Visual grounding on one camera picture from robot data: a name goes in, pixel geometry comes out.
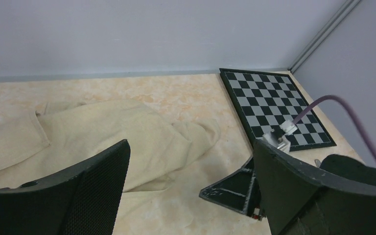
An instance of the chessboard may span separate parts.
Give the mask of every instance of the chessboard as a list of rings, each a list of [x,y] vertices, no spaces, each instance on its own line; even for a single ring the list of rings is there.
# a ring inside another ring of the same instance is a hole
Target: chessboard
[[[220,76],[252,145],[308,105],[287,74],[220,69]],[[286,136],[290,151],[336,146],[314,111],[296,126],[298,130]]]

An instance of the gray wall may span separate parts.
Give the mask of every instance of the gray wall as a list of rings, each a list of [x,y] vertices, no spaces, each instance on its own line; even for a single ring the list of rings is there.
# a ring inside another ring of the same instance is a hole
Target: gray wall
[[[0,76],[287,68],[343,2],[0,0]]]
[[[362,1],[294,75],[314,99],[344,97],[376,143],[376,0]],[[332,101],[321,108],[364,161],[375,165],[343,109]]]

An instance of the folded cloth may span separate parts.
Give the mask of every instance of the folded cloth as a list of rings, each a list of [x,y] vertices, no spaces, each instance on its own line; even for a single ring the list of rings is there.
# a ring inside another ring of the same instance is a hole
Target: folded cloth
[[[0,127],[0,188],[51,175],[128,139],[120,219],[166,190],[167,174],[195,161],[219,136],[213,119],[169,123],[135,100],[48,103]]]

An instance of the checkered board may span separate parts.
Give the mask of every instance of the checkered board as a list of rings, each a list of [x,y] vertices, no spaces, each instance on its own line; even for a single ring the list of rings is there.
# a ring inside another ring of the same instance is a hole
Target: checkered board
[[[220,69],[220,76],[251,144],[285,120],[293,120],[308,105],[287,74]],[[297,127],[286,136],[290,151],[336,146],[313,111]]]

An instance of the metal strip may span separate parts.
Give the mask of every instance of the metal strip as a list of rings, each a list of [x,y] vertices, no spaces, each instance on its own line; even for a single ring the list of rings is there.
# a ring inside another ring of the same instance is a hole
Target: metal strip
[[[302,53],[293,61],[289,67],[291,73],[294,73],[318,48],[318,46],[329,36],[329,34],[348,16],[348,14],[361,2],[361,0],[347,0],[327,24],[316,34],[316,36],[305,47]]]

